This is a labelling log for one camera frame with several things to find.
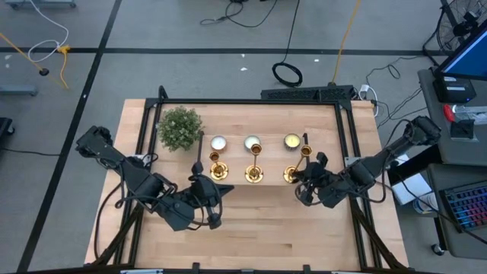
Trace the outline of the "backlit keyboard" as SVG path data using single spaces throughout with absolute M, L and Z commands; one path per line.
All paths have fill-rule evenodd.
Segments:
M 439 194 L 459 233 L 487 228 L 487 180 L 451 187 Z

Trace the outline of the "black floor fan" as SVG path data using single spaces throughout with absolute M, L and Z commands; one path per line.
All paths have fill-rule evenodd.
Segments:
M 426 46 L 435 40 L 439 52 L 449 56 L 487 20 L 487 0 L 440 0 L 440 16 L 432 35 L 422 45 L 422 53 L 439 66 Z

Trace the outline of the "grey desk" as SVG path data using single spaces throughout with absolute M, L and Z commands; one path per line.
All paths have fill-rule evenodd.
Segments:
M 450 137 L 450 122 L 444 115 L 443 104 L 438 101 L 434 91 L 434 75 L 430 69 L 418 71 L 419 84 L 424 94 L 430 119 L 441 129 L 441 137 L 412 159 L 425 165 L 432 163 L 457 164 L 487 167 L 487 125 L 475 126 L 478 139 L 459 140 Z

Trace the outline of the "yellow wax candle tin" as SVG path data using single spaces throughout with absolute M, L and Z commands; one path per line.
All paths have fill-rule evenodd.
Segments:
M 301 137 L 295 133 L 289 133 L 284 137 L 285 149 L 288 151 L 294 151 L 301 145 Z

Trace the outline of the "green potted plant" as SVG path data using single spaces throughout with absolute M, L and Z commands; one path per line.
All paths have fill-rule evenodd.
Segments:
M 178 106 L 162 111 L 156 129 L 159 141 L 168 151 L 188 151 L 199 139 L 203 125 L 194 108 Z

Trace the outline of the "medium gold candlestick holder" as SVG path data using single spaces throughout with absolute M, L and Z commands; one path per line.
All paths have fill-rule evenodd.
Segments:
M 312 153 L 312 148 L 309 145 L 304 145 L 300 149 L 301 157 L 296 163 L 296 165 L 287 166 L 284 170 L 283 177 L 285 182 L 287 183 L 297 183 L 298 179 L 294 175 L 297 171 L 301 162 L 306 158 L 309 157 Z

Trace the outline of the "wooden riser shelf black legs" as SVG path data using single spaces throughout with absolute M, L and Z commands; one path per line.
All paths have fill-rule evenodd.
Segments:
M 215 180 L 216 183 L 223 183 L 233 186 L 287 186 L 283 173 L 287 166 L 296 165 L 301 153 L 300 149 L 308 143 L 301 137 L 301 145 L 294 151 L 285 149 L 284 137 L 287 134 L 259 134 L 262 152 L 257 157 L 256 164 L 263 170 L 263 179 L 259 183 L 249 183 L 246 180 L 246 169 L 253 163 L 253 155 L 250 150 L 244 147 L 244 139 L 248 135 L 223 135 L 227 139 L 227 147 L 224 151 L 217 151 L 220 154 L 219 160 L 228 166 L 228 176 L 223 180 Z M 205 174 L 209 177 L 210 168 L 213 162 L 209 155 L 214 151 L 210 142 L 216 135 L 204 135 L 202 137 L 202 163 L 205 166 Z M 306 157 L 298 170 L 306 167 Z

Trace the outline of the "clear plastic bag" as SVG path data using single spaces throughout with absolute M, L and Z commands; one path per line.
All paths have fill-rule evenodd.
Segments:
M 487 106 L 466 107 L 454 105 L 452 107 L 455 117 L 458 120 L 473 120 L 475 125 L 487 125 Z

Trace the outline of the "white paper box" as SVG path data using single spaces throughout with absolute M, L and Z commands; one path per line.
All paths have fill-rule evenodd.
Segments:
M 420 197 L 432 191 L 432 188 L 421 174 L 415 174 L 403 181 L 393 183 L 391 188 L 396 201 L 401 206 L 415 200 L 416 196 Z

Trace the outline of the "short gold candlestick holder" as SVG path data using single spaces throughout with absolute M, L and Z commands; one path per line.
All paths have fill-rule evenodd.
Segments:
M 228 176 L 228 166 L 219 160 L 220 154 L 213 151 L 209 155 L 213 165 L 210 168 L 210 175 L 214 180 L 223 180 Z

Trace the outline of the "black desktop device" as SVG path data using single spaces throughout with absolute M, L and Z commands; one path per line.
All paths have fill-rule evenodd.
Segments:
M 443 76 L 433 82 L 437 98 L 442 103 L 466 104 L 476 97 L 469 79 Z

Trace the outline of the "white blue tape roll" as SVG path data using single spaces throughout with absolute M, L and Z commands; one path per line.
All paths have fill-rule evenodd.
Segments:
M 419 214 L 436 212 L 438 210 L 438 203 L 435 194 L 431 192 L 416 198 L 412 203 L 412 207 Z

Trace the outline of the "tall gold candlestick holder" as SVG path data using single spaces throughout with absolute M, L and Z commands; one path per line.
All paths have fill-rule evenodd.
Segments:
M 245 177 L 249 183 L 259 183 L 263 179 L 263 170 L 256 164 L 256 161 L 262 152 L 262 146 L 257 143 L 253 144 L 250 152 L 253 155 L 253 163 L 246 169 Z

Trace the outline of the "orange patterned candle tin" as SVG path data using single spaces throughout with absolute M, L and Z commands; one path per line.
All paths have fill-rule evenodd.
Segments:
M 224 151 L 227 147 L 227 139 L 222 135 L 216 135 L 212 138 L 210 145 L 214 151 Z

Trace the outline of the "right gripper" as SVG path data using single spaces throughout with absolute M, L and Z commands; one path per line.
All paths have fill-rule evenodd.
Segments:
M 328 163 L 328 157 L 324 152 L 319 151 L 316 156 L 317 162 L 310 162 L 306 169 L 294 170 L 291 173 L 292 183 L 304 182 L 303 193 L 313 193 L 325 187 L 328 184 L 333 173 L 325 167 Z

